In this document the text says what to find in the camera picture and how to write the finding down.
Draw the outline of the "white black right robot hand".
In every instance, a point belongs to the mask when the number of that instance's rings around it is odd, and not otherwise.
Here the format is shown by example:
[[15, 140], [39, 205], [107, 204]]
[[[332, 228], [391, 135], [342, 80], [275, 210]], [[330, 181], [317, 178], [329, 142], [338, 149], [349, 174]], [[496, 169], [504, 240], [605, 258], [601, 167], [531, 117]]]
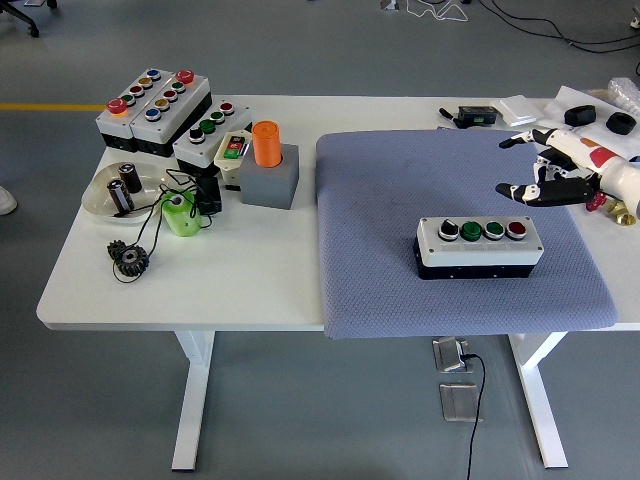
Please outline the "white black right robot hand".
[[535, 182], [500, 183], [495, 190], [533, 207], [585, 204], [599, 206], [599, 193], [622, 201], [630, 214], [639, 215], [639, 165], [597, 142], [566, 129], [532, 129], [499, 144], [502, 149], [535, 142], [547, 148], [537, 154]]

